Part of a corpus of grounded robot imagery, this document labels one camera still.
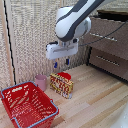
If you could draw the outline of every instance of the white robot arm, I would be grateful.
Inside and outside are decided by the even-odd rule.
[[[115,0],[79,0],[73,7],[62,7],[57,12],[56,36],[60,41],[46,46],[46,57],[50,60],[70,56],[78,51],[79,37],[91,29],[89,14],[96,8]]]

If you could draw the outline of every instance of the cable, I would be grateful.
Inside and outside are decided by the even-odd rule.
[[[127,22],[128,22],[128,20],[125,21],[119,28],[117,28],[117,29],[114,30],[113,32],[109,33],[108,35],[106,35],[106,36],[104,36],[104,37],[102,37],[102,38],[100,38],[100,39],[98,39],[98,40],[95,40],[95,41],[93,41],[93,42],[89,42],[89,43],[86,43],[86,44],[79,45],[79,47],[80,47],[80,46],[86,46],[86,45],[89,45],[89,44],[98,42],[98,41],[104,39],[105,37],[110,36],[111,34],[113,34],[113,33],[115,33],[116,31],[118,31],[120,28],[122,28]]]

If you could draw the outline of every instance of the floor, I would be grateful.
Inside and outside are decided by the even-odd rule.
[[[128,84],[93,67],[66,71],[74,82],[72,99],[48,86],[45,93],[59,108],[51,128],[110,128],[128,102]],[[14,128],[0,101],[0,128]]]

